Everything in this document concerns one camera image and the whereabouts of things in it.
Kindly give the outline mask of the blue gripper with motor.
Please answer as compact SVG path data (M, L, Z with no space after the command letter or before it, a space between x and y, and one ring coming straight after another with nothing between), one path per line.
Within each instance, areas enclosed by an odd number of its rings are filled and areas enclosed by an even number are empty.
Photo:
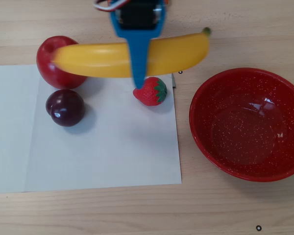
M147 74L150 41L160 36L164 25L163 1L129 0L110 16L116 35L127 41L131 76L140 89Z

